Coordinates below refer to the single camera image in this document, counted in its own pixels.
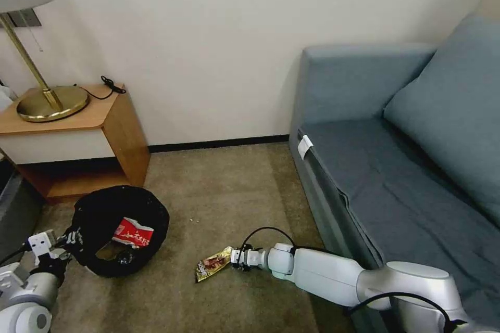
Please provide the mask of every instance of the sofa cushion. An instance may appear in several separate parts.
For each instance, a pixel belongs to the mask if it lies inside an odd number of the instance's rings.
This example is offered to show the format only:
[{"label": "sofa cushion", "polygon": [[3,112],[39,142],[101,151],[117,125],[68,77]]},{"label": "sofa cushion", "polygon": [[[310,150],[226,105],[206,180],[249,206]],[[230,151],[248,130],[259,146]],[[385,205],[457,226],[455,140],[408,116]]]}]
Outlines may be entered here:
[{"label": "sofa cushion", "polygon": [[384,117],[500,225],[500,23],[465,18]]},{"label": "sofa cushion", "polygon": [[301,132],[375,256],[447,270],[467,313],[500,326],[500,230],[414,142],[381,118]]}]

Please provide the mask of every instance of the carpet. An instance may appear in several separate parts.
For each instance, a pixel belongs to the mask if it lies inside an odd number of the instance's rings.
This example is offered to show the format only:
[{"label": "carpet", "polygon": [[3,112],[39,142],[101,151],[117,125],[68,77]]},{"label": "carpet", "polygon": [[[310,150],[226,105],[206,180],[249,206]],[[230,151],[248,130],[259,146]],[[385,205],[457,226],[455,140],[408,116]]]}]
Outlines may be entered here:
[{"label": "carpet", "polygon": [[[72,261],[52,332],[353,332],[340,307],[270,273],[226,268],[195,284],[196,263],[260,226],[322,246],[287,144],[155,153],[145,188],[170,213],[162,248],[135,275],[95,276]],[[69,225],[72,205],[46,206],[37,231]],[[251,243],[286,242],[259,232]]]}]

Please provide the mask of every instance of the gold snack package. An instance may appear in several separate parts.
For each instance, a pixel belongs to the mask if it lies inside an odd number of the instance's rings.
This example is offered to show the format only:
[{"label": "gold snack package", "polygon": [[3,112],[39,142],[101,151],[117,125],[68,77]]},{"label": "gold snack package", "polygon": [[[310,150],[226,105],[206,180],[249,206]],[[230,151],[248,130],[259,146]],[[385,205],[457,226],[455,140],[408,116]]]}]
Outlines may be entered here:
[{"label": "gold snack package", "polygon": [[213,276],[228,265],[231,260],[232,249],[231,246],[227,246],[221,252],[199,261],[196,265],[196,283]]}]

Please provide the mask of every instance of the snack wrapper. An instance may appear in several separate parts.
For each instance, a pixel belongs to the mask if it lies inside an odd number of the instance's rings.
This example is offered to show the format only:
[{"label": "snack wrapper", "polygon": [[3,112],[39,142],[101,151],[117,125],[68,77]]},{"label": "snack wrapper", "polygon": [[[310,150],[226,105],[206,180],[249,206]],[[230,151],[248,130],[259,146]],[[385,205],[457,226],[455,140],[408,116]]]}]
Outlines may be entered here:
[{"label": "snack wrapper", "polygon": [[217,252],[215,255],[199,261],[196,265],[196,283],[199,283],[200,281],[213,276],[226,265],[228,265],[231,260],[232,250],[233,248],[231,246],[227,246],[225,249]]},{"label": "snack wrapper", "polygon": [[145,247],[149,245],[153,232],[153,228],[124,217],[113,235],[113,240],[124,245],[131,245],[133,248]]}]

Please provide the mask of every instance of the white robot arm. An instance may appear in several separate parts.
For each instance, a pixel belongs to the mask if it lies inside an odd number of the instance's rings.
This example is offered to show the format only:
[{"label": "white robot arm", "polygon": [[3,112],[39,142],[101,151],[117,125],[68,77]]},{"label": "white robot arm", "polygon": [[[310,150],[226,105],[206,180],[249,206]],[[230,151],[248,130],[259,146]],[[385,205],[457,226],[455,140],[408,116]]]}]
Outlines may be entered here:
[{"label": "white robot arm", "polygon": [[0,332],[47,333],[70,255],[56,249],[52,230],[31,236],[27,249],[38,268],[29,273],[12,263],[0,267]]},{"label": "white robot arm", "polygon": [[376,310],[393,308],[407,333],[500,332],[474,323],[453,277],[426,265],[389,262],[368,271],[352,259],[282,243],[270,250],[233,250],[231,263],[270,270],[274,277],[342,306],[368,302]]}]

